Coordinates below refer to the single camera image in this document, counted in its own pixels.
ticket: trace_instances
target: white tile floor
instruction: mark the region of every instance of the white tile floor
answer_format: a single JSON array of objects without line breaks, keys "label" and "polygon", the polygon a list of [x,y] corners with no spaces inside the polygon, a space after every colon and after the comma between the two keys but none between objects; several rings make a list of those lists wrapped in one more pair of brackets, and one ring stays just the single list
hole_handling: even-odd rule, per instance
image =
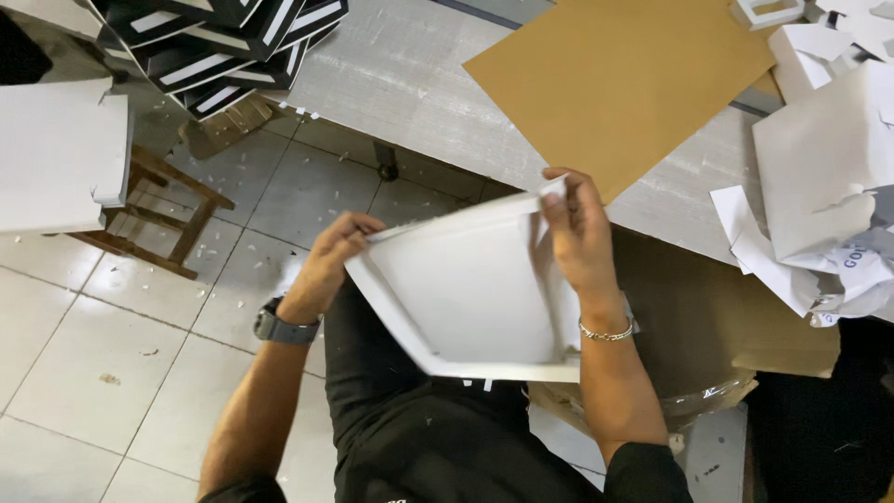
[{"label": "white tile floor", "polygon": [[[297,126],[280,119],[206,161],[174,146],[170,162],[239,202],[218,210],[198,240],[186,263],[195,281],[65,235],[20,234],[17,243],[0,234],[0,501],[192,501],[207,438],[257,350],[254,313],[288,288],[333,213],[395,225],[506,193],[407,153],[403,177],[381,183],[369,139],[322,122]],[[141,131],[156,144],[171,138]],[[131,199],[140,206],[181,219],[195,207],[175,186],[142,189]],[[167,253],[177,239],[120,220],[118,233],[150,250]],[[291,501],[326,502],[335,450],[319,341],[306,372],[278,478]],[[591,439],[543,410],[531,419],[548,447],[601,486]]]}]

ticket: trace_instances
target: table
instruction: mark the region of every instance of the table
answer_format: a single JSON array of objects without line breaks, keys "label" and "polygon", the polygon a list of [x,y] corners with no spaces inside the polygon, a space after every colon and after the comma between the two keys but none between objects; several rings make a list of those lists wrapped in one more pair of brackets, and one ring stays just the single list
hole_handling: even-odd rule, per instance
[{"label": "table", "polygon": [[[308,53],[289,92],[305,107],[374,138],[496,181],[534,189],[546,162],[462,68],[510,29],[430,0],[363,0]],[[741,184],[763,225],[751,126],[726,107],[609,207],[615,224],[736,264],[709,192]]]}]

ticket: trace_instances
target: person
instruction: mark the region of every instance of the person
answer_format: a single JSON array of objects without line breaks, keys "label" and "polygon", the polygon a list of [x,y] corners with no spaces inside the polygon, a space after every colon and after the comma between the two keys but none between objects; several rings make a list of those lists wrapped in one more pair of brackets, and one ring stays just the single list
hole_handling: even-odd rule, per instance
[{"label": "person", "polygon": [[[628,333],[631,321],[611,255],[611,228],[589,176],[567,175],[565,198],[546,196],[553,252],[580,300],[581,324]],[[344,262],[385,229],[347,213],[320,234],[275,307],[313,327],[325,314],[326,397],[337,450],[335,500],[350,503],[691,501],[632,337],[581,337],[586,421],[608,466],[602,494],[528,430],[527,386],[425,375],[346,277]],[[266,341],[223,411],[199,481],[201,503],[284,502],[275,480],[309,344]]]}]

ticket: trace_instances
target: left hand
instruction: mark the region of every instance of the left hand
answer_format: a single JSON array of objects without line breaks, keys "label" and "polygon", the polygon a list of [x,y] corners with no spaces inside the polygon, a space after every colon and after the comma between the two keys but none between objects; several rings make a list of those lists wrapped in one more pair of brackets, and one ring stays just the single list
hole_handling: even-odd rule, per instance
[{"label": "left hand", "polygon": [[344,283],[344,262],[367,247],[368,234],[384,229],[385,224],[377,218],[342,213],[314,241],[295,283],[276,309],[276,316],[293,325],[315,323],[318,315],[329,311]]}]

